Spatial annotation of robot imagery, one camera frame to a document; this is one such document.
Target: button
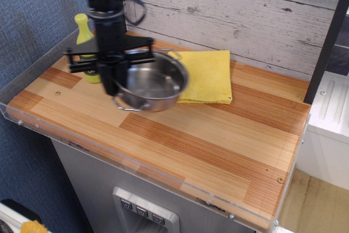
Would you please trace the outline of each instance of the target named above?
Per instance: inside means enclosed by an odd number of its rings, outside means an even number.
[[[124,208],[127,208],[128,210],[132,210],[132,204],[130,202],[127,202],[126,200],[120,199],[121,205]]]
[[[137,213],[143,217],[148,217],[148,211],[146,211],[145,209],[141,208],[141,207],[136,207]]]
[[[153,214],[153,221],[160,225],[165,225],[165,220],[162,217],[159,217],[158,215],[155,215],[155,214]]]

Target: wooden floor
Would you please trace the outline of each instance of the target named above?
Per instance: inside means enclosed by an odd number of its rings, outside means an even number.
[[[349,232],[349,190],[296,170],[280,225],[295,233]]]

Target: yellow bottle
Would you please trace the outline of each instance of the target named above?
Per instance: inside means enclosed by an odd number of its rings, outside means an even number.
[[[89,30],[87,21],[88,17],[86,14],[77,14],[75,16],[75,22],[79,26],[79,35],[77,36],[76,44],[82,44],[84,42],[89,41],[90,39],[94,38],[94,34]],[[80,59],[91,59],[94,58],[95,55],[80,55]],[[92,70],[92,71],[85,71],[85,77],[88,82],[90,83],[99,83],[101,82],[100,75]]]

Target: screw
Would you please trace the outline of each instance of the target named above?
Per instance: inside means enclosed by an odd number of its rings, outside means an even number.
[[[285,180],[282,177],[278,177],[278,183],[284,184]]]
[[[235,216],[233,214],[230,214],[228,216],[228,219],[231,220],[231,221],[234,221],[235,220]]]

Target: white wooden wall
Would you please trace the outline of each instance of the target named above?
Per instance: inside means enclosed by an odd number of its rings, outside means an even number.
[[[310,80],[338,0],[143,0],[147,16],[128,30]],[[135,19],[141,8],[126,2]]]

